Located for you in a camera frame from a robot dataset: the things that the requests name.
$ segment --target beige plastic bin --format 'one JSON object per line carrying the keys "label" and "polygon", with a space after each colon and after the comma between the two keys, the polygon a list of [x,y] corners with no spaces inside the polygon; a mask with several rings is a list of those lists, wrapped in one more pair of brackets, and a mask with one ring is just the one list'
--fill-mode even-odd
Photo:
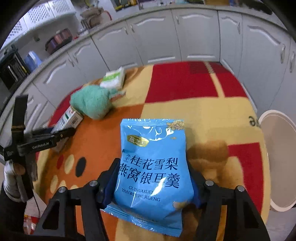
{"label": "beige plastic bin", "polygon": [[270,206],[284,212],[296,203],[296,125],[284,113],[268,110],[259,118],[271,176]]}

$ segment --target silver bolt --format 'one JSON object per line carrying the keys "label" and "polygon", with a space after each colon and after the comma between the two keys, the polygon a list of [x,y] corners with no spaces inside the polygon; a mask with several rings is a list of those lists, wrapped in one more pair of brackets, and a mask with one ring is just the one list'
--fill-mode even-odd
{"label": "silver bolt", "polygon": [[63,192],[65,192],[66,191],[66,188],[65,187],[60,187],[59,188],[59,193],[63,193]]}
{"label": "silver bolt", "polygon": [[96,180],[92,180],[89,183],[89,185],[92,186],[92,187],[96,186],[97,184],[98,184],[98,182]]}
{"label": "silver bolt", "polygon": [[243,186],[237,186],[237,189],[240,191],[240,192],[243,192],[245,189]]}
{"label": "silver bolt", "polygon": [[214,182],[212,180],[206,180],[205,181],[205,184],[209,187],[213,186],[214,185]]}

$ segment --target gloved hand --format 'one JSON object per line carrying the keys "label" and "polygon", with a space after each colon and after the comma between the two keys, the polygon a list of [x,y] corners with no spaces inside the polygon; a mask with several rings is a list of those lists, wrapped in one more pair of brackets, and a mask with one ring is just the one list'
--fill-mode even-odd
{"label": "gloved hand", "polygon": [[22,202],[17,179],[22,179],[21,175],[25,174],[25,168],[12,161],[7,161],[4,167],[3,188],[6,195],[15,202]]}

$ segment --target colorful tablecloth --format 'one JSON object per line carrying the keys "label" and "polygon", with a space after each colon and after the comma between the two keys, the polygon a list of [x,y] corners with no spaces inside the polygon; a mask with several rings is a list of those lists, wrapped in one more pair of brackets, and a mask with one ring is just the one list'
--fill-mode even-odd
{"label": "colorful tablecloth", "polygon": [[[219,63],[179,62],[127,70],[126,95],[116,100],[103,120],[85,117],[64,149],[40,153],[39,181],[35,188],[48,202],[58,187],[81,187],[109,168],[120,152],[123,118],[184,119],[187,158],[193,167],[220,186],[246,187],[263,220],[270,205],[270,174],[267,151],[256,114],[238,80]],[[69,106],[60,104],[50,124]],[[79,232],[83,233],[77,209]],[[102,213],[106,230],[114,240],[178,240],[142,229]],[[195,234],[199,210],[183,210],[180,240]],[[226,208],[222,208],[218,239],[222,240]]]}

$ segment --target teal plush toy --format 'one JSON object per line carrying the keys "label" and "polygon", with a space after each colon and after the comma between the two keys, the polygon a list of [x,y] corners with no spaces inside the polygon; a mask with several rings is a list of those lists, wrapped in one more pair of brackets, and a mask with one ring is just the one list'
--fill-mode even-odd
{"label": "teal plush toy", "polygon": [[124,93],[99,85],[87,85],[71,95],[70,105],[94,120],[102,119],[112,108],[111,99]]}

